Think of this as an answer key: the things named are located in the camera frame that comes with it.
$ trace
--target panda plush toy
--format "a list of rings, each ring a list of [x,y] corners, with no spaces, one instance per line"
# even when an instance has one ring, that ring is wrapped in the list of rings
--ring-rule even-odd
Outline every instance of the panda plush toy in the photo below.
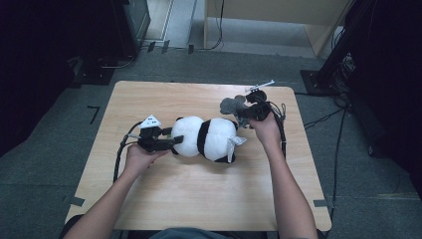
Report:
[[[231,163],[235,161],[235,145],[246,141],[244,137],[236,136],[237,129],[237,124],[228,119],[178,119],[171,130],[171,137],[183,135],[183,141],[175,144],[172,151],[188,157],[201,153],[211,161]]]

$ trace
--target white tag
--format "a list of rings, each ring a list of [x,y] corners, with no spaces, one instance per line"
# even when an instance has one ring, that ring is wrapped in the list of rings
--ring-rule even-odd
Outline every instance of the white tag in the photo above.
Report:
[[[140,128],[147,128],[147,127],[154,127],[154,126],[160,126],[161,122],[158,121],[153,115],[149,116],[147,119],[145,119],[140,125]]]

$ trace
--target hand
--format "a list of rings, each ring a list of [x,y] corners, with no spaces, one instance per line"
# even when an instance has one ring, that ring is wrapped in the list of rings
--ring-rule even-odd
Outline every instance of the hand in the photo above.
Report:
[[[250,119],[249,124],[255,129],[255,134],[263,146],[280,145],[282,137],[273,113],[269,113],[263,121]]]
[[[156,159],[165,155],[166,151],[147,152],[138,144],[132,144],[127,149],[126,165],[122,174],[128,175],[135,179],[141,174],[145,173],[149,166],[155,162]]]

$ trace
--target person's left arm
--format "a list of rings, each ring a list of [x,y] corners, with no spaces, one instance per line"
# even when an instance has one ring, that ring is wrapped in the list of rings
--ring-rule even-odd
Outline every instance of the person's left arm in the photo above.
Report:
[[[65,238],[109,238],[121,206],[136,179],[167,151],[148,153],[139,145],[127,149],[121,176],[99,201],[71,228]]]

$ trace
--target person's right arm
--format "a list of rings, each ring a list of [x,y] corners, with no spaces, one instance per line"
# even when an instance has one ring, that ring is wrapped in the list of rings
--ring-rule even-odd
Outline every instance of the person's right arm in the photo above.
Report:
[[[280,147],[281,136],[273,114],[250,120],[270,163],[274,206],[281,238],[317,238],[311,208],[293,177]]]

